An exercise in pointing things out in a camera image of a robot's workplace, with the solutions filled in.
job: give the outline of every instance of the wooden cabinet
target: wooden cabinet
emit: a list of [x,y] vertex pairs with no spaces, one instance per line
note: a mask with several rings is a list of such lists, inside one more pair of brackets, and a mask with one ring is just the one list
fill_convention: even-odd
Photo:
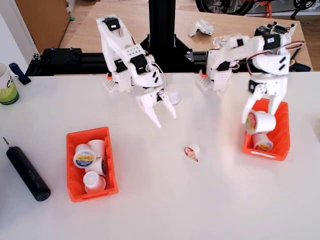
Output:
[[57,48],[69,24],[66,0],[15,0],[39,52]]

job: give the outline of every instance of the printed label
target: printed label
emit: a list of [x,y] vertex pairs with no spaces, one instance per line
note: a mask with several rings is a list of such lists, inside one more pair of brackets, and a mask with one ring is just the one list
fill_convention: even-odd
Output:
[[248,117],[246,118],[245,127],[246,130],[250,133],[253,133],[257,126],[257,120],[255,114],[251,111],[249,112]]
[[270,44],[270,43],[273,43],[275,41],[275,38],[274,37],[271,37],[271,38],[268,38],[267,39],[267,43]]
[[12,77],[7,81],[6,88],[0,89],[0,103],[7,104],[17,97],[18,91]]
[[261,142],[255,147],[255,149],[268,152],[271,150],[271,146],[267,143]]
[[101,161],[101,169],[102,169],[103,174],[107,174],[106,167],[105,167],[105,159],[104,158]]
[[93,163],[95,157],[90,152],[82,152],[75,158],[75,162],[80,167],[87,167]]

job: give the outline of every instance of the bicycle wheel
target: bicycle wheel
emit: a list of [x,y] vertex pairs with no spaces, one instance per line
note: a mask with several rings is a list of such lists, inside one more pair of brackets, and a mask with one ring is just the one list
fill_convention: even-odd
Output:
[[[303,0],[293,0],[293,5],[297,9],[300,4],[302,4]],[[310,8],[313,4],[315,4],[316,0],[308,0],[304,7],[301,8],[301,10],[306,10]]]
[[245,15],[255,4],[254,1],[237,0],[195,0],[200,12],[230,15]]

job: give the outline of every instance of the black electric screwdriver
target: black electric screwdriver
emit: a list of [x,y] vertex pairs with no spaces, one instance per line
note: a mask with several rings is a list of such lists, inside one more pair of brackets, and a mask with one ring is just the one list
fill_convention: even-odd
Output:
[[11,146],[5,138],[3,139],[9,147],[6,151],[7,157],[34,198],[39,202],[46,200],[50,196],[51,191],[45,181],[43,181],[20,147]]

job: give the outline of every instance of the white table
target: white table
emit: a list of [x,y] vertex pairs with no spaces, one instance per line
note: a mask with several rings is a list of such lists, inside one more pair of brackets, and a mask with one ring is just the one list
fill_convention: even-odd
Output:
[[[0,106],[0,133],[19,146],[51,188],[37,202],[0,144],[0,239],[319,239],[320,73],[291,73],[291,149],[285,161],[241,152],[248,75],[221,96],[193,74],[172,74],[177,119],[158,104],[158,129],[132,94],[110,96],[103,76],[33,77]],[[108,126],[119,193],[73,203],[66,189],[66,134]],[[199,162],[184,156],[200,146]]]

